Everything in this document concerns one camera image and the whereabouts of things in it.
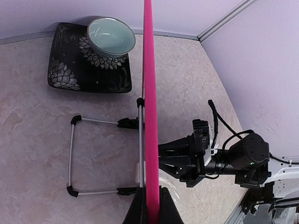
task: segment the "bowl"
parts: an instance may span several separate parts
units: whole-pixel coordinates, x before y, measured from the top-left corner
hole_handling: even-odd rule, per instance
[[[112,17],[99,17],[87,27],[87,37],[93,50],[101,57],[120,57],[130,52],[136,43],[131,28]]]

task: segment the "white flower design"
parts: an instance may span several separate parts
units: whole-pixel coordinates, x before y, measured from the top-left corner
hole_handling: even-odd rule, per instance
[[[74,77],[75,75],[71,73],[71,70],[68,69],[63,62],[59,63],[58,60],[51,58],[48,78],[51,79],[55,87],[68,90],[80,90],[80,86]]]
[[[117,58],[107,58],[100,57],[94,50],[91,48],[89,44],[89,40],[86,37],[80,37],[80,48],[81,52],[84,54],[83,57],[87,57],[87,60],[90,61],[91,64],[94,64],[95,67],[101,67],[102,69],[117,69],[117,66],[121,66],[122,63],[128,58],[127,55],[123,55]]]

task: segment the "black square plate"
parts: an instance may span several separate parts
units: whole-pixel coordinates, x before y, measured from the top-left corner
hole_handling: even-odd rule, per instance
[[[87,26],[59,23],[53,38],[48,68],[51,87],[97,93],[132,90],[128,54],[100,57],[91,48]]]

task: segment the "marble countertop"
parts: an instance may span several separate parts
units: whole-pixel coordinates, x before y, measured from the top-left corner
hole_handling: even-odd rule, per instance
[[[141,95],[142,36],[129,54],[133,89],[121,95],[64,91],[47,85],[52,38],[0,45],[0,223],[118,224],[132,196],[73,198],[66,191],[70,120],[81,114],[118,121],[137,115]],[[192,133],[192,120],[213,125],[207,104],[236,131],[241,127],[201,44],[155,37],[159,143]],[[230,132],[219,126],[218,142]],[[135,186],[138,132],[82,122],[76,126],[73,185],[85,190]],[[245,189],[234,177],[203,180],[192,189],[160,171],[186,224],[223,224]]]

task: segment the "cable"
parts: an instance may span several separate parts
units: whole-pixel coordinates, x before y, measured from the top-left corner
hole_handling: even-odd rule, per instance
[[[210,179],[210,180],[216,180],[218,177],[219,177],[219,174],[216,177],[211,177],[211,176],[205,175],[205,178]]]
[[[214,102],[209,99],[207,102],[210,106],[210,108],[212,109],[212,113],[213,113],[213,119],[214,119],[214,138],[213,138],[213,142],[211,145],[211,149],[213,149],[215,147],[216,141],[217,141],[217,135],[218,135],[218,119],[217,119],[217,110],[216,107],[214,105]]]
[[[271,158],[271,159],[274,159],[274,160],[276,160],[276,161],[278,161],[278,162],[282,162],[282,163],[284,163],[284,164],[290,164],[289,161],[281,160],[281,159],[279,159],[279,158],[273,156],[271,153],[270,153],[270,158]],[[292,162],[291,164],[293,164],[293,165],[299,165],[299,162]]]
[[[225,121],[224,119],[220,116],[219,113],[217,113],[217,117],[219,118],[219,120],[224,124],[224,126],[231,131],[231,133],[235,134],[239,139],[242,139],[242,137],[240,135],[238,135],[237,132],[235,132]]]
[[[240,136],[240,134],[251,134],[251,133],[254,133],[254,131],[252,130],[246,130],[246,131],[243,131],[243,132],[239,132],[239,133],[236,133],[232,136],[230,136],[224,143],[223,143],[223,146],[222,146],[222,150],[225,150],[225,146],[228,144],[229,141],[231,141],[234,137],[237,137],[237,136]]]
[[[296,207],[296,206],[299,205],[299,203],[294,203],[294,204],[289,204],[289,205],[279,205],[280,203],[291,203],[291,202],[296,202],[296,201],[299,201],[299,197],[277,200],[276,202],[271,204],[271,206],[269,207],[268,212],[270,212],[271,210],[276,209],[276,208]]]

